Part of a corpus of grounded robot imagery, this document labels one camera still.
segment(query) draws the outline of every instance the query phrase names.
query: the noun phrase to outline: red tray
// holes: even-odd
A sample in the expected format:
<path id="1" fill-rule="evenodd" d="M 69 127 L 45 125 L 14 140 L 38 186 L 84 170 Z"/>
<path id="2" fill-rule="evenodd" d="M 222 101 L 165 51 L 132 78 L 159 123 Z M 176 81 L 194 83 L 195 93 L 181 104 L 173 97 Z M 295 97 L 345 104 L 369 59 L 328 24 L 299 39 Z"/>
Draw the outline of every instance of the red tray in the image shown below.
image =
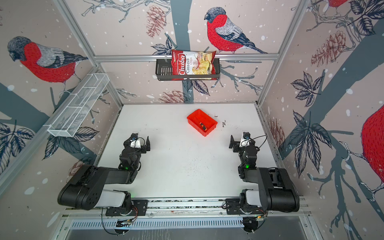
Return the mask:
<path id="1" fill-rule="evenodd" d="M 212 130 L 216 128 L 217 122 L 208 116 L 201 109 L 197 109 L 188 117 L 188 123 L 192 125 L 199 133 L 206 137 Z"/>

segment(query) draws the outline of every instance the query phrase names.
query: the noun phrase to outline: white table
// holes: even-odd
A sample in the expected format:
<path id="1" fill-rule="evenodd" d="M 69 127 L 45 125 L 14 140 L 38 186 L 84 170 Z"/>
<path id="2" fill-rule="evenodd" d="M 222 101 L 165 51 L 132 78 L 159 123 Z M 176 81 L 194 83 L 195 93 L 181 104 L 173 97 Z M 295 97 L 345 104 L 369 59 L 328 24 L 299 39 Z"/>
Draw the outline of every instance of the white table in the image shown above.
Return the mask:
<path id="1" fill-rule="evenodd" d="M 187 121 L 199 108 L 218 122 L 207 137 Z M 264 135 L 253 104 L 124 105 L 98 166 L 117 168 L 123 142 L 133 132 L 149 136 L 151 151 L 141 155 L 142 167 L 132 184 L 108 184 L 104 189 L 128 191 L 137 198 L 236 197 L 242 189 L 258 189 L 239 178 L 238 153 L 229 149 L 231 135 L 240 141 L 244 131 L 252 138 Z M 255 139 L 255 145 L 264 139 Z M 276 167 L 267 142 L 256 166 Z"/>

